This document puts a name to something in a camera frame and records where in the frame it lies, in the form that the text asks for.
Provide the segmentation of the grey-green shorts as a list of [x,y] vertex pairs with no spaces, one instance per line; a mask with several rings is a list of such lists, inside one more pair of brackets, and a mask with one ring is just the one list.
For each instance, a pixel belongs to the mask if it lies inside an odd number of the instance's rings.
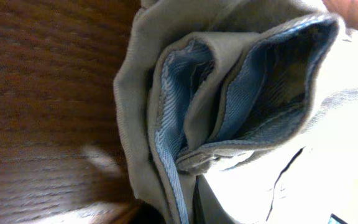
[[142,1],[114,79],[134,195],[196,223],[198,177],[299,136],[344,20],[303,1]]

